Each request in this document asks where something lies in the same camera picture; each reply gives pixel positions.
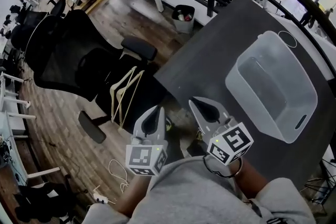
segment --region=dark gray table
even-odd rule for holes
[[[291,49],[301,62],[318,94],[310,121],[292,144],[260,133],[225,86],[225,78],[238,56],[265,31],[286,30],[250,0],[234,0],[202,28],[155,77],[189,110],[192,96],[207,97],[224,105],[242,121],[254,145],[246,158],[269,180],[288,177],[300,188],[315,171],[336,127],[336,102],[327,81],[298,44]]]

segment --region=white cable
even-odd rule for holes
[[[126,174],[126,177],[125,177],[125,179],[124,178],[122,178],[122,177],[120,177],[120,176],[117,176],[117,175],[115,175],[114,173],[112,173],[111,172],[111,170],[110,170],[110,165],[111,165],[111,163],[113,162],[113,161],[115,161],[116,163],[118,163],[123,169],[124,169],[124,171],[125,171],[125,174]],[[125,189],[125,187],[128,187],[128,182],[127,182],[127,171],[126,171],[126,169],[116,160],[116,159],[112,159],[112,160],[110,160],[110,163],[109,163],[109,172],[110,172],[110,174],[112,175],[112,176],[114,176],[114,177],[116,177],[116,178],[119,178],[119,179],[121,179],[122,181],[124,181],[123,183],[121,183],[120,184],[120,190],[121,190],[121,192],[122,193],[124,193],[124,189]]]
[[[295,46],[290,46],[290,45],[288,45],[286,42],[285,42],[285,44],[286,44],[289,48],[293,48],[293,49],[296,48],[297,45],[298,45],[298,43],[297,43],[295,37],[294,37],[290,32],[287,32],[287,31],[280,31],[280,32],[278,33],[279,38],[281,38],[281,37],[280,37],[280,33],[281,33],[281,32],[288,33],[288,34],[290,34],[290,35],[292,36],[292,38],[295,40]]]

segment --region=chair armrest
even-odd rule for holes
[[[154,60],[157,53],[157,49],[154,46],[138,37],[126,36],[121,45],[148,61]]]

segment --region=chair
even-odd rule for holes
[[[137,66],[136,73],[146,70],[132,102],[136,109],[127,116],[133,123],[133,118],[141,115],[143,109],[152,107],[153,101],[157,104],[163,98],[165,90],[152,76],[156,70],[148,66],[157,50],[136,37],[126,37],[121,45],[136,53],[141,60],[124,54],[124,49],[112,47],[85,12],[73,10],[64,19],[47,16],[32,34],[25,57],[34,72],[37,86],[71,92],[88,101],[98,95],[96,103],[109,116],[111,86],[134,66]],[[124,101],[131,98],[131,90],[127,92]]]

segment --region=bracelet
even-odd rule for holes
[[[207,155],[204,155],[204,156],[203,156],[203,163],[204,163],[205,167],[208,169],[208,171],[209,171],[210,173],[212,173],[212,174],[215,174],[215,175],[220,176],[220,177],[222,177],[222,178],[232,178],[232,177],[237,176],[237,175],[242,171],[242,167],[243,167],[243,159],[242,159],[242,158],[239,158],[239,159],[238,159],[238,160],[239,160],[239,168],[238,168],[238,171],[237,171],[237,172],[235,172],[234,174],[229,175],[229,176],[223,176],[219,171],[212,171],[212,170],[207,166],[206,161],[205,161],[205,157],[206,157],[206,156],[207,156]]]

